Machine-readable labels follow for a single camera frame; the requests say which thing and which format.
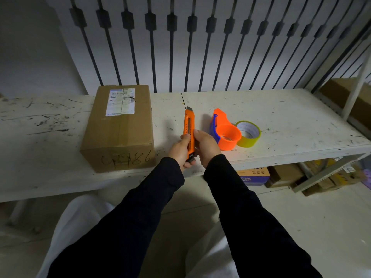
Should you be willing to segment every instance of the black sleeve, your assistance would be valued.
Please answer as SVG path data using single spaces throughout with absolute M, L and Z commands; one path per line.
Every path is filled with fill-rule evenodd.
M 322 277 L 311 265 L 309 254 L 262 207 L 224 155 L 209 162 L 204 179 L 219 207 L 220 223 L 240 277 Z
M 48 277 L 138 277 L 161 211 L 184 184 L 165 157 L 148 177 L 50 266 Z

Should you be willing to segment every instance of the white shelf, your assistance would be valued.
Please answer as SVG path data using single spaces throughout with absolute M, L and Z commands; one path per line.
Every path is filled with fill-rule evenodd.
M 224 152 L 237 170 L 371 154 L 367 138 L 302 89 L 160 93 L 151 94 L 157 162 L 183 133 L 183 99 L 199 129 L 208 129 L 215 108 L 230 122 L 248 120 L 260 127 L 261 138 L 252 148 Z M 140 182 L 150 172 L 92 170 L 79 149 L 93 101 L 93 96 L 78 96 L 0 102 L 0 202 Z M 203 174 L 197 162 L 186 176 Z

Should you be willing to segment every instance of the white wall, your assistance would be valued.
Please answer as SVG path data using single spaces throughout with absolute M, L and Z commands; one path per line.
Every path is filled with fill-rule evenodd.
M 45 0 L 0 0 L 0 93 L 87 94 Z

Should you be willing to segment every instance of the cardboard box under shelf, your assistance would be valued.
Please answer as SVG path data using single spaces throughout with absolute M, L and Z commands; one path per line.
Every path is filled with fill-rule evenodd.
M 134 89 L 134 96 L 115 96 L 123 89 Z M 97 173 L 155 166 L 148 86 L 100 86 L 80 152 Z
M 355 80 L 355 77 L 330 79 L 319 91 L 343 109 Z M 363 84 L 359 96 L 350 112 L 350 116 L 371 130 L 371 86 L 369 84 Z
M 266 183 L 269 179 L 269 171 L 267 167 L 238 170 L 237 173 L 246 185 L 260 186 Z
M 339 159 L 340 158 L 330 158 L 328 160 L 327 167 L 335 164 L 335 162 Z M 308 166 L 308 168 L 311 169 L 311 171 L 314 174 L 316 174 L 318 173 L 318 168 L 321 164 L 321 160 L 308 161 L 308 162 L 305 162 L 305 164 Z M 353 163 L 351 165 L 346 166 L 341 171 L 334 173 L 332 176 L 320 181 L 314 186 L 309 187 L 308 189 L 304 190 L 303 194 L 305 196 L 310 196 L 316 193 L 333 191 L 341 187 L 344 187 L 346 185 L 356 184 L 360 181 L 363 181 L 364 179 L 366 179 L 366 176 L 364 175 L 359 164 Z
M 305 176 L 296 164 L 271 166 L 268 171 L 271 176 L 265 183 L 267 188 L 290 186 Z

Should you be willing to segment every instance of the packing tape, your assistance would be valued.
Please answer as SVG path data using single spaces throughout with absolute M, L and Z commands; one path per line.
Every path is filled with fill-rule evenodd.
M 235 125 L 237 129 L 239 129 L 242 133 L 241 139 L 237 142 L 238 146 L 241 147 L 252 147 L 256 141 L 260 138 L 261 131 L 258 126 L 254 123 L 249 121 L 239 121 Z

